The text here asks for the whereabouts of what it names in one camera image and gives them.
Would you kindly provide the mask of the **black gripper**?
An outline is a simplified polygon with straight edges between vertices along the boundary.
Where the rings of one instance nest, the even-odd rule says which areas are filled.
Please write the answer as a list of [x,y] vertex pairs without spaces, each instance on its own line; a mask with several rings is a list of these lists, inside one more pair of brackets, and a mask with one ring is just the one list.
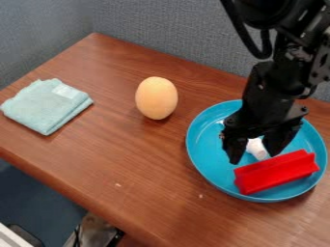
[[223,150],[230,163],[238,165],[247,139],[263,136],[270,156],[277,156],[290,144],[302,126],[307,111],[275,89],[274,63],[253,67],[242,93],[242,106],[226,118],[222,130]]

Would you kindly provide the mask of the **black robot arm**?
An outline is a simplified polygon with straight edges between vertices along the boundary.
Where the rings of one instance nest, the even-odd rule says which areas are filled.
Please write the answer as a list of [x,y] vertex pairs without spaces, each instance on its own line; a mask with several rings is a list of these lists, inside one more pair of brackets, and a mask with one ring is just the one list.
[[278,155],[303,124],[297,103],[330,82],[330,0],[221,0],[238,36],[261,62],[253,67],[242,106],[225,120],[223,150],[237,164],[259,137]]

